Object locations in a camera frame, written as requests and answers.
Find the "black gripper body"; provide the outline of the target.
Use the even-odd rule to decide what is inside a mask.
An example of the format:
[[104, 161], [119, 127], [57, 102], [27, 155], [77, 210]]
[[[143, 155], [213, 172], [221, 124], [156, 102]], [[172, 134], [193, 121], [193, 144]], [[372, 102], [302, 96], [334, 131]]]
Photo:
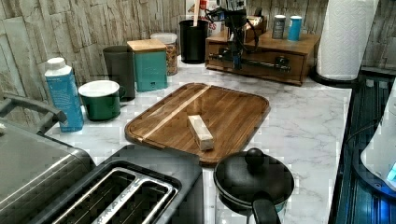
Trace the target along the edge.
[[225, 25], [229, 29], [229, 49], [233, 61], [240, 61], [244, 27], [247, 23], [246, 0], [225, 0]]

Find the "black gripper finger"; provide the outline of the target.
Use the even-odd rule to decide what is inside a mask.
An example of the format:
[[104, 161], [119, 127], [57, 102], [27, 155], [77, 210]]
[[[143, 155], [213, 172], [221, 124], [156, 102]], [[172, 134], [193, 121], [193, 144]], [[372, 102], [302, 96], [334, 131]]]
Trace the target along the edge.
[[241, 70], [242, 69], [242, 64], [241, 64], [241, 55], [238, 53], [235, 53], [233, 55], [233, 68], [235, 70]]

